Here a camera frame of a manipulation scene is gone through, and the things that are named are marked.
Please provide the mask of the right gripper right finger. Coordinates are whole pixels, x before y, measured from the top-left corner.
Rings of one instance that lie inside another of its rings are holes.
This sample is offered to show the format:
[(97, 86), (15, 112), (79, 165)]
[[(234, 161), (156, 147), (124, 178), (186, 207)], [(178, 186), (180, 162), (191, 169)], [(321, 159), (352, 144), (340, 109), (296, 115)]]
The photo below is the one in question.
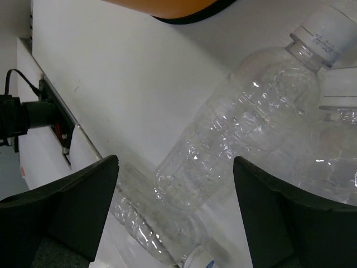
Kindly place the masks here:
[(243, 157), (235, 189), (253, 267), (356, 267), (356, 207), (311, 194)]

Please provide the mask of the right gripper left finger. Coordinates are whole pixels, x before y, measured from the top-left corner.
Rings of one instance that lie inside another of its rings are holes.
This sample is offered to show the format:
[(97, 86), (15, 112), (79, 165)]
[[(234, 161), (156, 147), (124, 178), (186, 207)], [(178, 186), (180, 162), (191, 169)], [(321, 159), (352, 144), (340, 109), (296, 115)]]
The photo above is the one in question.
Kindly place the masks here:
[(118, 173), (118, 158), (109, 155), (1, 200), (1, 267), (89, 267)]

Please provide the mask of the clear bottle white cap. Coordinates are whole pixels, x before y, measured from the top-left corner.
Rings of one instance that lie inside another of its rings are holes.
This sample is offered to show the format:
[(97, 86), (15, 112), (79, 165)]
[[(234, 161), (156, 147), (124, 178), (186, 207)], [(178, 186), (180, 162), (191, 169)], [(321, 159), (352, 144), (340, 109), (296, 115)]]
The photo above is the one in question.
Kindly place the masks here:
[(322, 118), (305, 130), (290, 173), (292, 184), (356, 205), (356, 67), (327, 71), (321, 82)]
[(290, 37), (248, 55), (199, 109), (155, 172), (163, 205), (200, 208), (232, 178), (235, 157), (259, 162), (315, 119), (322, 71), (356, 44), (356, 2), (320, 5)]

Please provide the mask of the clear bottle front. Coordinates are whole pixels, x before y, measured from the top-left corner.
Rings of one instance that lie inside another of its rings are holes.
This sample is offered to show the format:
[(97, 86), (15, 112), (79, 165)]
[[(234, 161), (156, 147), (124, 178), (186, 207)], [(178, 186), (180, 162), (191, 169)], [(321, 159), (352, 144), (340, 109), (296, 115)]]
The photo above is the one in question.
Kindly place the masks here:
[(121, 163), (110, 212), (128, 234), (167, 266), (213, 267), (206, 232), (199, 219), (171, 210), (156, 198), (153, 182)]

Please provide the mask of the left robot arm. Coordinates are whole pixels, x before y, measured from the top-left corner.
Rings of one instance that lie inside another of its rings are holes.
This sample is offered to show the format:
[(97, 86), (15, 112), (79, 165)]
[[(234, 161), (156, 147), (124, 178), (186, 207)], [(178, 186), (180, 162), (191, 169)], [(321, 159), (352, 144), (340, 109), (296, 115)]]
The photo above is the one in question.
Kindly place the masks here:
[(28, 130), (52, 126), (59, 109), (51, 100), (21, 102), (19, 97), (1, 95), (1, 146), (19, 152), (18, 138)]

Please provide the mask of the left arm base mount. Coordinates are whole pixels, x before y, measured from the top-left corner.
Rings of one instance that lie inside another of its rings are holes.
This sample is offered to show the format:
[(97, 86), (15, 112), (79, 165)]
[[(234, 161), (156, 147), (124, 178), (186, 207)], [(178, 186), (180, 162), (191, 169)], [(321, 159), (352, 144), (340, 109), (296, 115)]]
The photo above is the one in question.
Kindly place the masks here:
[(41, 75), (38, 89), (41, 92), (39, 100), (50, 102), (55, 106), (55, 122), (50, 128), (61, 146), (63, 158), (71, 167), (70, 148), (77, 120), (45, 74)]

